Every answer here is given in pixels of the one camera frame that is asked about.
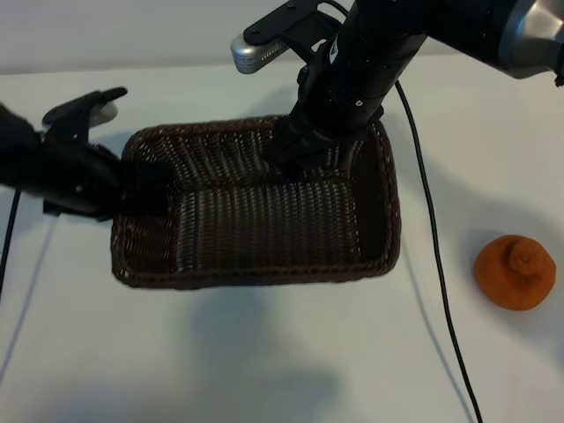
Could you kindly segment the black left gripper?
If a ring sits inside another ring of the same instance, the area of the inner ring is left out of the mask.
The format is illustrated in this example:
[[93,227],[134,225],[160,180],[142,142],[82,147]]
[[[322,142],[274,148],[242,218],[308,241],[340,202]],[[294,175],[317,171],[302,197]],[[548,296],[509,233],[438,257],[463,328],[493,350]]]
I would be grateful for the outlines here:
[[160,162],[121,162],[101,145],[45,143],[26,151],[26,192],[42,211],[110,219],[167,213],[173,169]]

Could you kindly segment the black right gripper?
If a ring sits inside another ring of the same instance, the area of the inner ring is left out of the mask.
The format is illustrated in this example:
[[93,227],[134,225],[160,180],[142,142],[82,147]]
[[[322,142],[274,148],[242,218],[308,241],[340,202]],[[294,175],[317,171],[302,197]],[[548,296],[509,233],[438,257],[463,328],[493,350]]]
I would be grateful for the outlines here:
[[341,50],[318,50],[300,87],[290,116],[277,120],[263,155],[273,166],[282,166],[286,179],[304,172],[332,167],[337,147],[316,152],[311,131],[326,137],[351,137],[363,131],[382,102],[383,89],[376,70]]

